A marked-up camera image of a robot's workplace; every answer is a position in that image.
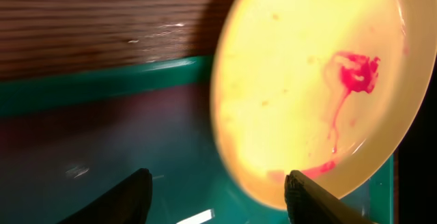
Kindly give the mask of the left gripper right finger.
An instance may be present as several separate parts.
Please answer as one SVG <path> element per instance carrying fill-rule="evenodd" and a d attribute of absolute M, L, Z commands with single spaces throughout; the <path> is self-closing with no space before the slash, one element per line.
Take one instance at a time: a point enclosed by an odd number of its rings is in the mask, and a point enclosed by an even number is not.
<path fill-rule="evenodd" d="M 291 224 L 372 224 L 300 171 L 286 175 L 284 189 Z"/>

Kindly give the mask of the yellow-green plate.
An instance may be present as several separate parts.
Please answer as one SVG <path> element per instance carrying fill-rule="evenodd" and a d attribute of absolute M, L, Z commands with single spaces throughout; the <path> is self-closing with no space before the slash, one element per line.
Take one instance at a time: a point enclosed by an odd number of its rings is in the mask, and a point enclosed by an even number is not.
<path fill-rule="evenodd" d="M 344 197 L 400 144 L 435 56 L 436 0 L 235 0 L 211 78 L 226 169 L 278 210 L 292 170 Z"/>

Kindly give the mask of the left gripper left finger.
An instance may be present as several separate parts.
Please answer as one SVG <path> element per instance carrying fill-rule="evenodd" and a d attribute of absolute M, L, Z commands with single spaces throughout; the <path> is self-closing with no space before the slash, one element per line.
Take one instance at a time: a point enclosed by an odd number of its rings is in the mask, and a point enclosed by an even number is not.
<path fill-rule="evenodd" d="M 145 224 L 152 191 L 152 174 L 140 168 L 59 224 Z"/>

